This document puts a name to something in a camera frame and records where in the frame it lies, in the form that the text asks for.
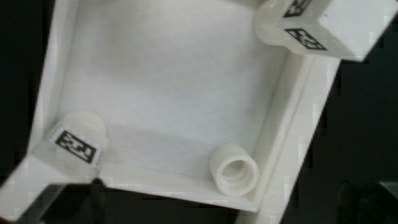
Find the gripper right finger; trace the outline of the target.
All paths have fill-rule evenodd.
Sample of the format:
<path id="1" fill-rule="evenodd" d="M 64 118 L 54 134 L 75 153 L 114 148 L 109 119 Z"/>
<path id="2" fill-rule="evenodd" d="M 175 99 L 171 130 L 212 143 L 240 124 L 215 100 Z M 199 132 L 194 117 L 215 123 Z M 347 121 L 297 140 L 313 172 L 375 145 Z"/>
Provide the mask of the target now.
<path id="1" fill-rule="evenodd" d="M 398 181 L 342 183 L 336 224 L 398 224 Z"/>

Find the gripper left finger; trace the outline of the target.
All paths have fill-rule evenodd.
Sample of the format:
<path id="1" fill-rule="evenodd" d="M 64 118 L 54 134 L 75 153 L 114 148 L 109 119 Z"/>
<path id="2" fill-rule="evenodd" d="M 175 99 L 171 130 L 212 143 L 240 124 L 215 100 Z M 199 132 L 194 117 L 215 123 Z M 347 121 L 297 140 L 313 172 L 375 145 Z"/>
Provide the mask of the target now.
<path id="1" fill-rule="evenodd" d="M 16 224 L 107 224 L 105 184 L 52 184 L 18 218 Z"/>

